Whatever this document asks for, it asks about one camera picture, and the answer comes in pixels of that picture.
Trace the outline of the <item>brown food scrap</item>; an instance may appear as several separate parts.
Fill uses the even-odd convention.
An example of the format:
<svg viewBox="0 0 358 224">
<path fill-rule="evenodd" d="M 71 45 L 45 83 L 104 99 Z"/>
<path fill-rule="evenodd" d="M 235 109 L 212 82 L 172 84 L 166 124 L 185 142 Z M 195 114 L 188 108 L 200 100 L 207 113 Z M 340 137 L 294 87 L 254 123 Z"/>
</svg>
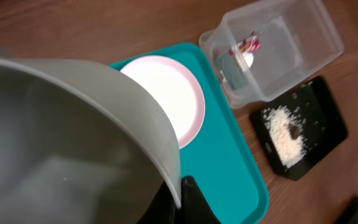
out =
<svg viewBox="0 0 358 224">
<path fill-rule="evenodd" d="M 293 140 L 296 140 L 300 137 L 301 134 L 301 130 L 299 128 L 299 126 L 293 124 L 293 123 L 289 123 L 288 124 L 288 132 L 290 133 L 290 137 Z"/>
</svg>

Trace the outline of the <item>white tissue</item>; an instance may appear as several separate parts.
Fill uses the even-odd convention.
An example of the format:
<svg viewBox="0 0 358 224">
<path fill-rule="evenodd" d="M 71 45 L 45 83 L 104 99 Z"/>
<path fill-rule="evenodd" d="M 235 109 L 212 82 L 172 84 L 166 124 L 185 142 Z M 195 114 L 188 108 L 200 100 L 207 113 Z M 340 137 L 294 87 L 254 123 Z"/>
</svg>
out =
<svg viewBox="0 0 358 224">
<path fill-rule="evenodd" d="M 239 62 L 241 69 L 242 70 L 250 69 L 254 62 L 254 54 L 252 52 L 245 51 L 242 53 L 242 58 L 244 62 L 242 61 Z"/>
</svg>

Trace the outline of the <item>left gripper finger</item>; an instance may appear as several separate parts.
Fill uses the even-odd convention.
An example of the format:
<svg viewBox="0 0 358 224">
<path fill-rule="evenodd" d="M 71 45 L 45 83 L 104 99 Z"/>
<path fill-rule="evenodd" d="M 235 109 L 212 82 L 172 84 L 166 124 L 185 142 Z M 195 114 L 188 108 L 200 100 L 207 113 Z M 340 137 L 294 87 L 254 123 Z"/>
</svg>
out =
<svg viewBox="0 0 358 224">
<path fill-rule="evenodd" d="M 195 179 L 181 179 L 181 208 L 177 208 L 168 186 L 163 183 L 137 224 L 219 223 Z"/>
</svg>

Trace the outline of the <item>red snack wrapper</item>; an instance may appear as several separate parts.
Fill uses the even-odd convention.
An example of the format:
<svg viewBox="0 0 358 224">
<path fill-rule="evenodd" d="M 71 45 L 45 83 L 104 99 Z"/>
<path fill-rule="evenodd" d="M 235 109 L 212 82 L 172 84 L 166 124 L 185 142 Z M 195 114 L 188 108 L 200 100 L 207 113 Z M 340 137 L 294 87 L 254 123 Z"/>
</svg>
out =
<svg viewBox="0 0 358 224">
<path fill-rule="evenodd" d="M 252 31 L 250 35 L 237 43 L 236 48 L 241 52 L 254 52 L 259 49 L 260 47 L 260 40 L 259 40 L 260 31 L 255 32 Z"/>
</svg>

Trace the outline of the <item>teal plastic tray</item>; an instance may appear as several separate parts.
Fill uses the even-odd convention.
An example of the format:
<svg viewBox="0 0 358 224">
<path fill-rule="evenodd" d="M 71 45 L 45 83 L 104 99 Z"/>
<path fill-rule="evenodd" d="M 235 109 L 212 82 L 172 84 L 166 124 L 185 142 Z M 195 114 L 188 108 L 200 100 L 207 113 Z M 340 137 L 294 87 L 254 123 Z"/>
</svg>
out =
<svg viewBox="0 0 358 224">
<path fill-rule="evenodd" d="M 221 223 L 258 223 L 268 209 L 269 193 L 207 57 L 189 42 L 149 54 L 183 64 L 204 93 L 203 125 L 180 151 L 182 175 L 195 178 Z"/>
</svg>

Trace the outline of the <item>clear plastic bin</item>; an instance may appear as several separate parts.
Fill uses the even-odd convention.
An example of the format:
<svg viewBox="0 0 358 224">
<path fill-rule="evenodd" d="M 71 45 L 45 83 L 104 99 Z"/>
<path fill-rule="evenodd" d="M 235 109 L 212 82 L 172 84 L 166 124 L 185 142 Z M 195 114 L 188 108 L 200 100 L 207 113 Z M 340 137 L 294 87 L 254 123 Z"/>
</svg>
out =
<svg viewBox="0 0 358 224">
<path fill-rule="evenodd" d="M 251 68 L 242 70 L 236 45 L 252 31 L 260 31 L 260 47 Z M 257 1 L 229 11 L 200 36 L 199 46 L 233 109 L 274 100 L 344 51 L 323 2 L 297 0 Z"/>
</svg>

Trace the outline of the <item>white rice pile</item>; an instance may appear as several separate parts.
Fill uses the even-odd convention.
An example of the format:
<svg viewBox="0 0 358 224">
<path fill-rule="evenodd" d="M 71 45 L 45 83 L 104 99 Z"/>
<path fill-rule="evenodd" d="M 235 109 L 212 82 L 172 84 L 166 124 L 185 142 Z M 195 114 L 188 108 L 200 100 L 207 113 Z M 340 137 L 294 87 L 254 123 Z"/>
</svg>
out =
<svg viewBox="0 0 358 224">
<path fill-rule="evenodd" d="M 262 118 L 267 128 L 273 146 L 278 154 L 280 162 L 285 168 L 290 168 L 300 162 L 305 156 L 305 137 L 302 135 L 304 122 L 299 114 L 290 110 L 287 106 L 262 110 Z M 301 130 L 300 137 L 293 140 L 288 132 L 288 124 L 293 123 Z"/>
</svg>

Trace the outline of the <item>large white plate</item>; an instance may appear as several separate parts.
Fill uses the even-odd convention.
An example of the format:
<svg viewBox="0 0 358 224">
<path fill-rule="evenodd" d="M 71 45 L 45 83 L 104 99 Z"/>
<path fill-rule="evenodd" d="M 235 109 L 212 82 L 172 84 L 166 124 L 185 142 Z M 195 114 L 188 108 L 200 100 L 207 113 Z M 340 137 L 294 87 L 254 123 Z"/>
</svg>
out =
<svg viewBox="0 0 358 224">
<path fill-rule="evenodd" d="M 164 56 L 139 57 L 120 69 L 150 93 L 168 116 L 179 148 L 199 133 L 206 112 L 204 94 L 197 78 L 182 63 Z"/>
</svg>

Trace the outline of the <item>black tray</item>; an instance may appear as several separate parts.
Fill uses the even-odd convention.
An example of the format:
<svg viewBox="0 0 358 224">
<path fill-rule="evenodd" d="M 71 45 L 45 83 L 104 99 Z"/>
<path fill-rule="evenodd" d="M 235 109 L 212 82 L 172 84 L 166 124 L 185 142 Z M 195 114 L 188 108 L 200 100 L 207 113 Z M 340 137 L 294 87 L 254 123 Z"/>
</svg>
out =
<svg viewBox="0 0 358 224">
<path fill-rule="evenodd" d="M 262 118 L 262 110 L 287 106 L 298 111 L 304 122 L 305 156 L 290 168 L 285 168 L 273 146 Z M 347 128 L 331 94 L 326 80 L 315 77 L 290 90 L 277 99 L 264 104 L 250 114 L 260 145 L 272 170 L 287 179 L 298 180 L 347 138 Z"/>
</svg>

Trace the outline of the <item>grey bowl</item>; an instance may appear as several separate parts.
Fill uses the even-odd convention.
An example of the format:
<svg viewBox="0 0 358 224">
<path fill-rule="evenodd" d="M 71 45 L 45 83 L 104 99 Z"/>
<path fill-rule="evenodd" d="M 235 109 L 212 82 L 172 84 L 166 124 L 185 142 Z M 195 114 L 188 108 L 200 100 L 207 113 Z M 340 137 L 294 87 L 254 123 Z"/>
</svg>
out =
<svg viewBox="0 0 358 224">
<path fill-rule="evenodd" d="M 177 137 L 157 101 L 86 60 L 0 58 L 0 223 L 135 223 L 181 207 Z"/>
</svg>

